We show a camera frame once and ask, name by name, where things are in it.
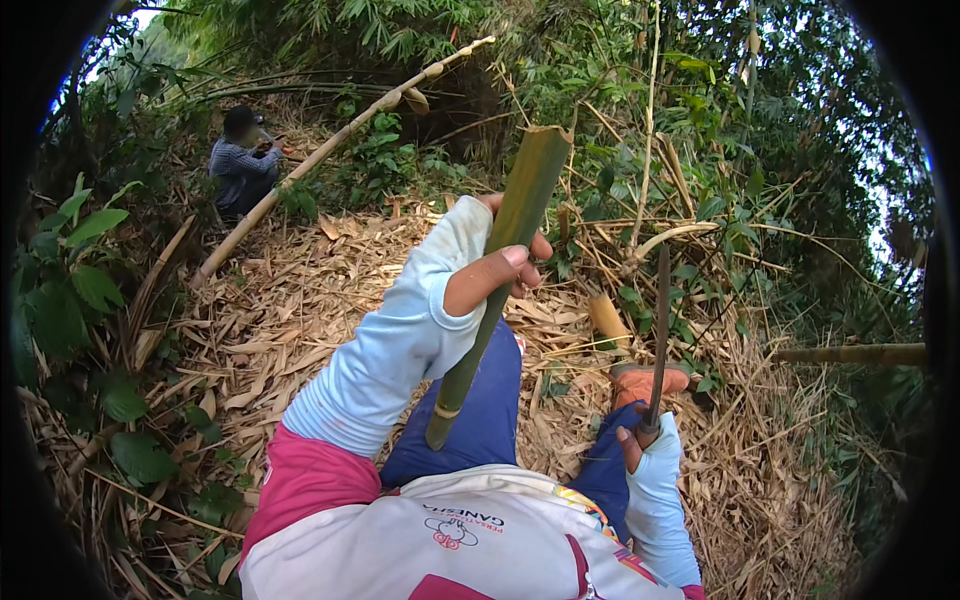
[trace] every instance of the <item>arm sleeve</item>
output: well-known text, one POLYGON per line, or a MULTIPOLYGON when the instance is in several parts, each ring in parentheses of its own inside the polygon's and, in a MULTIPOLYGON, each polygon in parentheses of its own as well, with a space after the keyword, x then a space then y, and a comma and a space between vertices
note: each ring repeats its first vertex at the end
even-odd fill
POLYGON ((380 476, 369 459, 302 438, 281 423, 267 444, 267 475, 241 560, 257 542, 302 518, 347 504, 369 504, 379 492, 380 476))
POLYGON ((263 158, 254 158, 241 148, 233 150, 232 164, 249 173, 266 173, 276 164, 283 152, 279 148, 271 148, 263 158))
POLYGON ((627 529, 635 538, 635 554, 668 582, 686 589, 700 586, 701 580, 677 490, 681 454, 673 413, 664 413, 657 440, 643 451, 636 472, 627 472, 627 529))
POLYGON ((483 256, 493 217, 471 196, 461 197, 410 251, 403 271, 369 313, 354 339, 297 395, 283 424, 371 458, 423 379, 442 377, 473 345, 486 302, 462 317, 444 312, 446 283, 483 256))

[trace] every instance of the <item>bamboo culm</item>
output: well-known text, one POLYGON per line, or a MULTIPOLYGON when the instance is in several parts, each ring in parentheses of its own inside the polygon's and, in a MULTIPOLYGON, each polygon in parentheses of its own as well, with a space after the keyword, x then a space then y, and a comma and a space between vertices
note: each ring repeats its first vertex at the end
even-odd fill
POLYGON ((858 363, 861 365, 926 365, 924 344, 865 344, 830 348, 778 350, 773 361, 788 363, 858 363))
MULTIPOLYGON (((504 190, 503 204, 493 222, 493 231, 484 250, 486 254, 514 244, 530 246, 553 196, 572 142, 573 134, 559 127, 532 127, 526 131, 504 190)), ((473 347, 444 376, 433 417, 426 429, 426 442, 434 450, 444 447, 512 286, 512 281, 507 282, 487 296, 487 309, 473 347)))

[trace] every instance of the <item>light blue arm sleeve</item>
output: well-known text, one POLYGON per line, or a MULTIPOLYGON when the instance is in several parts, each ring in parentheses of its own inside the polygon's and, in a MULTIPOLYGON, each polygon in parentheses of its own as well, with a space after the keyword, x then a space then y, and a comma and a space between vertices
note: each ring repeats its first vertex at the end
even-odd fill
POLYGON ((487 307, 463 317, 444 312, 450 276, 483 256, 490 210, 463 196, 410 250, 383 306, 364 317, 354 339, 303 388, 283 415, 288 429, 373 457, 423 379, 437 379, 473 346, 487 307))
POLYGON ((627 529, 635 538, 634 553, 678 588, 701 585, 677 490, 683 452, 673 413, 664 413, 660 435, 643 450, 636 472, 627 472, 627 529))

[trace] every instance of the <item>green bamboo segment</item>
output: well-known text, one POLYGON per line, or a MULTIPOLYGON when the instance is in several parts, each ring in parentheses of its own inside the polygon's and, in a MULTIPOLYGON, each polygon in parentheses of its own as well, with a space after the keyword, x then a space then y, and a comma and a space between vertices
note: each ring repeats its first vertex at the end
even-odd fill
MULTIPOLYGON (((557 178, 564 168, 572 142, 573 134, 560 127, 531 127, 526 130, 485 253, 514 244, 530 246, 550 203, 553 189, 557 186, 557 178)), ((512 285, 512 282, 505 283, 487 296, 487 311, 480 322, 473 348, 444 376, 433 418, 426 429, 426 442, 434 450, 444 447, 446 436, 473 383, 480 358, 503 313, 503 305, 510 296, 512 285)))

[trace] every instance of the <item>blue pants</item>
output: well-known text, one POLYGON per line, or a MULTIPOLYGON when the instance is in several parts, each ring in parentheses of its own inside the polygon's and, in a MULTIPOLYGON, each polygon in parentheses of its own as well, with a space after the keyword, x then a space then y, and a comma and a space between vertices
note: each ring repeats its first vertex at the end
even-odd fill
MULTIPOLYGON (((520 351, 506 322, 501 319, 496 324, 460 416, 454 421, 444 447, 434 452, 423 436, 433 415, 441 381, 434 381, 414 408, 394 451, 380 471, 385 487, 399 487, 424 475, 452 473, 481 465, 516 465, 520 351)), ((640 416, 629 404, 607 415, 580 474, 566 484, 596 502, 620 537, 627 536, 624 517, 630 493, 616 428, 619 425, 633 427, 639 420, 640 416)))

